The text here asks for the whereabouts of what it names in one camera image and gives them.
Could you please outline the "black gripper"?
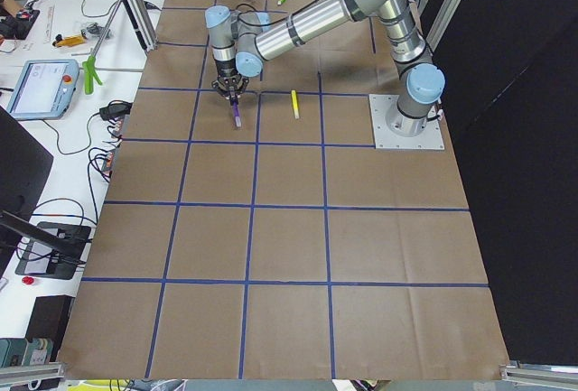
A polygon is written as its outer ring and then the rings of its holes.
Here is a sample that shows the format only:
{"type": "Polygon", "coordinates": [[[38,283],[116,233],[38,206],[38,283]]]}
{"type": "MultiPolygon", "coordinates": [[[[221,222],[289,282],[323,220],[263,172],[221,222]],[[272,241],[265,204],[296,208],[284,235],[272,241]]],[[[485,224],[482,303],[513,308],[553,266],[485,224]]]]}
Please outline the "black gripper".
{"type": "Polygon", "coordinates": [[[235,75],[232,77],[218,77],[211,83],[211,86],[221,96],[227,96],[226,99],[233,106],[238,105],[240,96],[246,91],[248,84],[249,78],[235,75]]]}

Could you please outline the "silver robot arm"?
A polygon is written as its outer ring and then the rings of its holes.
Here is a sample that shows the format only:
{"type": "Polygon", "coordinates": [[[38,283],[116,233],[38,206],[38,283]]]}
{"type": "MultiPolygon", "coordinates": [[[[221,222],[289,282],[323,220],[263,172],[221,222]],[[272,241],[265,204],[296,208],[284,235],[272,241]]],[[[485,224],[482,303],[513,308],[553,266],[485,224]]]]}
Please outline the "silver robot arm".
{"type": "Polygon", "coordinates": [[[430,111],[443,93],[445,77],[432,62],[432,51],[417,28],[408,0],[314,0],[275,22],[252,8],[212,6],[205,12],[217,70],[211,86],[237,110],[240,96],[250,79],[261,74],[265,62],[371,15],[385,26],[403,86],[396,104],[387,111],[387,126],[398,135],[417,136],[434,119],[430,111]]]}

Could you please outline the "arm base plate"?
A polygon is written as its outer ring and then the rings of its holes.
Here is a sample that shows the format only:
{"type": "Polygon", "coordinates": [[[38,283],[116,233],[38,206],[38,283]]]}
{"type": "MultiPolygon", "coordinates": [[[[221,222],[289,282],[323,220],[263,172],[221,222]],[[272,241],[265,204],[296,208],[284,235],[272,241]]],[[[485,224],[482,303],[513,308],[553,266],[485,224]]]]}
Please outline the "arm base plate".
{"type": "Polygon", "coordinates": [[[398,95],[368,95],[375,147],[378,150],[443,151],[440,121],[430,120],[436,114],[435,109],[432,107],[422,119],[412,119],[398,110],[397,100],[398,95]]]}

